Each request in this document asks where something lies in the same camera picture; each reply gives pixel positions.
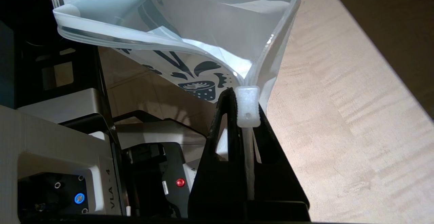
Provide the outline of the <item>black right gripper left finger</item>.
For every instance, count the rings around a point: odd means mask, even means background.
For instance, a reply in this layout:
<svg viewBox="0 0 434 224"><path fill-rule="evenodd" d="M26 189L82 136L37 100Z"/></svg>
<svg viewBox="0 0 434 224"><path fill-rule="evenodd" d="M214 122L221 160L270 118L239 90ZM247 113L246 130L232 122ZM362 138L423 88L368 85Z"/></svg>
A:
<svg viewBox="0 0 434 224"><path fill-rule="evenodd" d="M227 116L228 156L219 160L216 149L223 116ZM246 201L243 138L237 126L237 102L232 88L217 102L200 164L189 196L189 219L243 220Z"/></svg>

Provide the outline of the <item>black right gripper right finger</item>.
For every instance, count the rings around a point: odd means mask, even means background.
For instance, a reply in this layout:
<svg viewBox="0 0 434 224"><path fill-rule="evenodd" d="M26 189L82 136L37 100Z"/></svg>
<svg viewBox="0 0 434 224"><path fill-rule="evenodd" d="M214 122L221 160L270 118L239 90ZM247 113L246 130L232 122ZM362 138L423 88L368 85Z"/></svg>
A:
<svg viewBox="0 0 434 224"><path fill-rule="evenodd" d="M248 201L248 219L261 222L308 222L310 202L262 109L254 128L258 148L254 200Z"/></svg>

